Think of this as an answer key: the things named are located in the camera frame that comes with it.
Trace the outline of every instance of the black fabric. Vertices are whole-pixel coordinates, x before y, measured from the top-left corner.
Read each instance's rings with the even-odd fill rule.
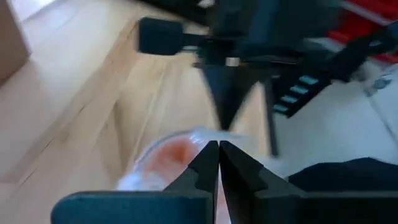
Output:
[[[307,192],[398,190],[398,166],[371,158],[322,163],[291,175],[289,182]]]

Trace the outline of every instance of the wooden floor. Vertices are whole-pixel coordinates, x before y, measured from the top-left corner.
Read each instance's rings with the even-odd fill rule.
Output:
[[[76,10],[61,26],[34,29],[46,15],[24,24],[32,57],[0,88],[1,223],[49,223],[60,198],[113,189],[150,142],[216,127],[192,55],[135,51],[137,20],[171,15],[133,1],[68,2]],[[255,87],[234,127],[258,140],[256,157],[268,155],[262,97]]]

